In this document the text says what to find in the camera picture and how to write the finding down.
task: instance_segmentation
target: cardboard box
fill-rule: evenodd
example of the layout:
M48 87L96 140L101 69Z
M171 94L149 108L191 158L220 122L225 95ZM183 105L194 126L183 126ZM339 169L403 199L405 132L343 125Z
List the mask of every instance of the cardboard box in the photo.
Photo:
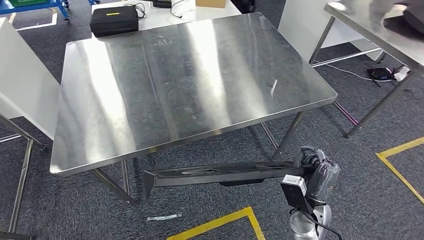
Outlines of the cardboard box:
M197 7L224 9L226 3L227 3L227 0L196 0Z

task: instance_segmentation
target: white panel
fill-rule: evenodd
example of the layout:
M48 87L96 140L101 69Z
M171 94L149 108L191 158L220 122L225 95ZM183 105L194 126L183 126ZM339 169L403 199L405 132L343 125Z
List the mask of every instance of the white panel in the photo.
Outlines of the white panel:
M53 139L60 85L6 18L0 18L0 53L0 110L19 113Z
M324 11L329 0L287 0L278 31L308 61L331 17ZM323 48L363 38L344 23L336 20L324 41Z

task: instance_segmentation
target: yellow floor tape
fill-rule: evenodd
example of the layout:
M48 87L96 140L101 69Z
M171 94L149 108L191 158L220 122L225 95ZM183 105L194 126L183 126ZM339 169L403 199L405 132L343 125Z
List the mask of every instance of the yellow floor tape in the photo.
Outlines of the yellow floor tape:
M407 142L405 144L395 146L393 148L390 148L388 150L382 151L380 153L376 153L377 157L411 190L411 192L424 204L424 197L422 197L417 190L402 176L402 174L396 170L395 166L393 166L389 160L387 160L388 157L393 156L395 154L398 154L400 152L403 152L407 149L414 148L416 146L419 146L421 144L424 144L424 137L420 137L418 139L415 139L413 141Z
M189 238L192 238L194 236L200 235L204 232L207 232L209 230L215 229L217 227L220 227L224 224L227 224L229 222L235 221L237 219L241 219L243 217L248 217L250 224L253 227L254 233L256 234L256 237L258 240L265 240L264 234L262 233L261 227L259 226L258 220L256 219L255 214L253 213L253 209L248 206L246 208L243 208L242 210L230 213L228 215L225 215L223 217L220 217L218 219L212 220L210 222L207 222L205 224L202 224L200 226L194 227L192 229L189 229L187 231L183 231L177 235L170 236L166 240L186 240Z

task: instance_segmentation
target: black cable bundle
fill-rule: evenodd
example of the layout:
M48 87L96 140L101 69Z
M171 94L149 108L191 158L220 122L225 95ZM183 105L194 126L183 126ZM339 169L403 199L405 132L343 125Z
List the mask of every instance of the black cable bundle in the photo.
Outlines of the black cable bundle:
M138 16L138 20L146 19L147 18L146 7L145 7L145 5L143 3L141 3L141 2L139 2L137 4L126 3L126 4L124 4L124 6L133 6L136 10L140 11L143 15L142 16Z

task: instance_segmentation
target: black cable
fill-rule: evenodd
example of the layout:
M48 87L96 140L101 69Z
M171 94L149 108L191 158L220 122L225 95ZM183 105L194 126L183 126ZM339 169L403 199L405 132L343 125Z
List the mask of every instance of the black cable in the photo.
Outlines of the black cable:
M415 96L415 92L412 88L404 88L404 90L408 93L411 93L414 99L418 99L418 100L421 99L420 97Z
M332 229L331 227L325 226L317 221L315 221L315 219L313 217L311 217L311 215L307 214L306 212L303 213L307 219L311 220L312 222L314 222L316 225L320 226L321 228L327 229L330 232L333 232L335 235L337 235L338 240L342 240L342 235L340 235L340 233L336 232L334 229Z
M124 6L133 6L134 8L135 8L135 10L137 11L140 11L143 15L142 16L138 16L137 17L137 19L140 21L141 19L146 19L147 18L147 14L146 14L146 7L145 7L145 5L142 3L142 2L139 2L139 3L137 3L137 4L131 4L131 3L126 3L126 4L124 4Z
M176 17L176 18L178 18L178 19L181 19L183 16L181 15L181 16L177 16L177 15L175 15L173 12L172 12L172 9L174 9L174 6L175 5L177 5L177 4L179 4L179 3L182 3L182 2L184 2L184 1L187 1L187 0L180 0L180 1L177 1L176 3L174 3L172 6L171 6L171 9L169 10L170 11L170 13L171 13L171 15L172 16L174 16L174 17Z

